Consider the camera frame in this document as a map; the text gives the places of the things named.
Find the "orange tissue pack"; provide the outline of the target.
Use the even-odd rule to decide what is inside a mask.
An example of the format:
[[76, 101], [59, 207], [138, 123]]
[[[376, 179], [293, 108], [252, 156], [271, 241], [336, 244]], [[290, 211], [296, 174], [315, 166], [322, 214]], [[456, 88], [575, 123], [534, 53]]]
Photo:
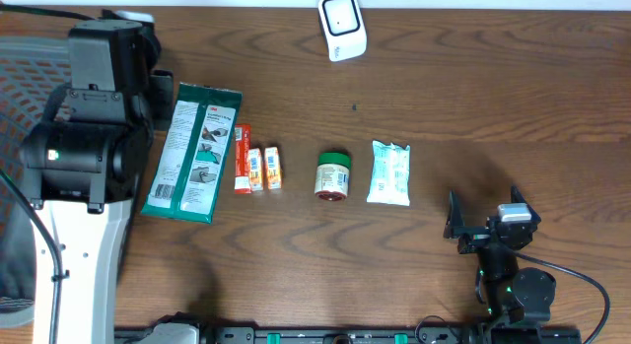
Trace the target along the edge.
[[258, 148], [249, 149], [247, 153], [248, 179], [252, 191], [263, 190], [262, 155]]
[[264, 162], [267, 186], [270, 190], [282, 188], [282, 169], [280, 155], [277, 147], [268, 147], [264, 150]]

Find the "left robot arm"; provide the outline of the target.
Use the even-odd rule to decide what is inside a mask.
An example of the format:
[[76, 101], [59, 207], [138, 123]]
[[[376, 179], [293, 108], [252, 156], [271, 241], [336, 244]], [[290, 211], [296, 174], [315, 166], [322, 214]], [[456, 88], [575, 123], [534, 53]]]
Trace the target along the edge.
[[68, 35], [70, 81], [20, 148], [35, 231], [36, 343], [110, 343], [117, 278], [154, 128], [173, 112], [152, 16], [105, 11]]

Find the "light green tissue packet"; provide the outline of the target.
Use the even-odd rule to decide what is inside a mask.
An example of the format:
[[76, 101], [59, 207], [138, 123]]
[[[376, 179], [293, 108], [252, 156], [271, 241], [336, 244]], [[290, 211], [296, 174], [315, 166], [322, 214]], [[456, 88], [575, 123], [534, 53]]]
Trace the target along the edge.
[[374, 163], [367, 202], [408, 207], [410, 146], [374, 140], [372, 147]]

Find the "white barcode scanner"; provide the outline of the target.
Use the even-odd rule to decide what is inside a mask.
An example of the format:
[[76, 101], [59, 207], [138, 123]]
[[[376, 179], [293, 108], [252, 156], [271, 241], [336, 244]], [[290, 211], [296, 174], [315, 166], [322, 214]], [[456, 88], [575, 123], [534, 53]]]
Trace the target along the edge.
[[368, 36], [358, 0], [319, 0], [317, 9], [331, 62], [365, 53]]

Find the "grey plastic mesh basket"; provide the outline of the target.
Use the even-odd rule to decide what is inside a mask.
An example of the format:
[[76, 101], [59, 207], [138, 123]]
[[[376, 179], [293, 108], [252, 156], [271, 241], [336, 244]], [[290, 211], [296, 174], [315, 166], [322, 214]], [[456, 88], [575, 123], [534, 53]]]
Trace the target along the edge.
[[[19, 147], [40, 121], [48, 96], [70, 79], [67, 42], [34, 36], [1, 38], [1, 170], [24, 178]], [[35, 316], [37, 230], [13, 194], [1, 186], [1, 327]]]

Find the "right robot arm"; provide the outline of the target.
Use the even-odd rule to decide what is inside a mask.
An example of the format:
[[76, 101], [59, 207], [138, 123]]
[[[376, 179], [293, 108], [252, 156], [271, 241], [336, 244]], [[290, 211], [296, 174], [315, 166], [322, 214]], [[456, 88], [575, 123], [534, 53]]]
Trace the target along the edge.
[[461, 332], [462, 343], [541, 343], [541, 324], [550, 320], [555, 278], [540, 269], [518, 264], [517, 252], [532, 242], [541, 222], [516, 187], [511, 201], [483, 226], [469, 227], [456, 194], [449, 196], [444, 237], [457, 241], [460, 254], [478, 259], [476, 296], [489, 318]]

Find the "red orange stick packet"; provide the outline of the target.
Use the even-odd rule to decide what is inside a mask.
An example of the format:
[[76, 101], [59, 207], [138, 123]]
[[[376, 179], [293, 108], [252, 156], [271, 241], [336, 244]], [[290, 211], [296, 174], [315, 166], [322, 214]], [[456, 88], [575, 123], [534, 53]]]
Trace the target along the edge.
[[235, 192], [250, 194], [248, 151], [250, 149], [251, 127], [249, 124], [235, 126], [236, 163], [235, 163]]

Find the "white green packet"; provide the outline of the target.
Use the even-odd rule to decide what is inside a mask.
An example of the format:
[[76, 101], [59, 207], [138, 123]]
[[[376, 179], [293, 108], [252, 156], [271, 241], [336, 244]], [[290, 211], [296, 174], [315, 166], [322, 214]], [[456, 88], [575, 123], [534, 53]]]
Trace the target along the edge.
[[210, 224], [243, 101], [238, 91], [181, 83], [142, 213]]

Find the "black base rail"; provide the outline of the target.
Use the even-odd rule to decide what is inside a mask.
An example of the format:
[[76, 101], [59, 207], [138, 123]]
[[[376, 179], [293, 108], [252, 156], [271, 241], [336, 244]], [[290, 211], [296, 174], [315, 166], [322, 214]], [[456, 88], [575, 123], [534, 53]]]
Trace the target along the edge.
[[184, 323], [162, 323], [150, 329], [114, 332], [120, 343], [207, 343], [207, 344], [414, 344], [478, 343], [472, 333], [458, 333], [444, 326], [407, 329], [254, 329], [216, 327], [204, 330]]

